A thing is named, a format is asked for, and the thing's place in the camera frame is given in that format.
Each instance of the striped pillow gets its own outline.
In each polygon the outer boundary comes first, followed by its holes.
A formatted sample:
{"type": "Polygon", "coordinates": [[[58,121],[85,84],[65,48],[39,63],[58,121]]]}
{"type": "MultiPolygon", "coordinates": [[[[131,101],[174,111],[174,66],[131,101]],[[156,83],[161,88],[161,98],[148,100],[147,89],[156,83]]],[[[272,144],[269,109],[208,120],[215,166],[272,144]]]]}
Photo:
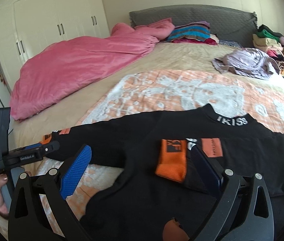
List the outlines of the striped pillow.
{"type": "Polygon", "coordinates": [[[177,26],[167,38],[168,42],[176,39],[189,38],[198,41],[205,41],[210,38],[210,24],[205,21],[189,23],[182,26],[177,26]]]}

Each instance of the pink blanket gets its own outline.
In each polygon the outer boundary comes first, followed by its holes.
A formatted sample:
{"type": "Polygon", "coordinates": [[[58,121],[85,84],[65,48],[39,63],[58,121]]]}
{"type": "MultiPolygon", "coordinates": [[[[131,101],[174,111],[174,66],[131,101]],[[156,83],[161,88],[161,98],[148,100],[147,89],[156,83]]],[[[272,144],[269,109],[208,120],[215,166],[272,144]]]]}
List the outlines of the pink blanket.
{"type": "Polygon", "coordinates": [[[149,54],[173,29],[170,19],[137,30],[119,23],[105,39],[83,36],[50,45],[21,68],[9,103],[11,116],[15,120],[31,117],[108,77],[149,54]]]}

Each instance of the headboard cover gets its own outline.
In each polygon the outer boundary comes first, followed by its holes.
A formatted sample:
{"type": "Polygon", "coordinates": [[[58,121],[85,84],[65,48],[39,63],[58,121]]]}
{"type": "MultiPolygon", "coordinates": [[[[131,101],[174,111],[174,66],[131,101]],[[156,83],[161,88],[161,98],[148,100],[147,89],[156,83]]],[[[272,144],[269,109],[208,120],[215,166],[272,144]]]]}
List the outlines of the headboard cover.
{"type": "Polygon", "coordinates": [[[252,34],[257,31],[257,16],[236,9],[202,4],[170,5],[130,12],[131,26],[148,25],[172,18],[175,26],[207,21],[211,34],[220,40],[235,41],[243,47],[253,47],[252,34]]]}

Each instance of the orange and white blanket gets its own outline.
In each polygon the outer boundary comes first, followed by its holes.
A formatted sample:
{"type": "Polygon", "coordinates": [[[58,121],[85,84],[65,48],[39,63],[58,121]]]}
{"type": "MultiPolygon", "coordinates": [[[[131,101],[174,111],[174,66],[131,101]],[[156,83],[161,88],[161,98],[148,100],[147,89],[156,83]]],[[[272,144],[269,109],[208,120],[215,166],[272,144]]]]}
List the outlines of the orange and white blanket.
{"type": "MultiPolygon", "coordinates": [[[[188,110],[211,103],[223,116],[249,113],[270,130],[284,133],[284,91],[262,88],[237,78],[193,70],[154,70],[127,75],[77,125],[143,111],[188,110]]],[[[37,174],[60,165],[61,162],[46,159],[37,174]]],[[[119,168],[88,166],[75,193],[67,198],[78,219],[85,213],[91,196],[110,187],[121,172],[119,168]]],[[[61,234],[44,196],[42,201],[54,231],[61,234]]]]}

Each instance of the crumpled gray clothing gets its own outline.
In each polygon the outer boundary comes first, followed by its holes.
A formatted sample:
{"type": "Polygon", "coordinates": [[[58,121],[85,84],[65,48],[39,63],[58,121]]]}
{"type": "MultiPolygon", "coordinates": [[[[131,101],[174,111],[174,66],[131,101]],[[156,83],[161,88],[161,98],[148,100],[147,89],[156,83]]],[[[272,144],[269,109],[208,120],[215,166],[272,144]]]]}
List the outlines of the crumpled gray clothing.
{"type": "Polygon", "coordinates": [[[230,71],[234,74],[263,80],[268,80],[274,73],[279,74],[280,72],[274,59],[254,48],[236,50],[223,58],[213,59],[212,63],[220,73],[230,71]]]}

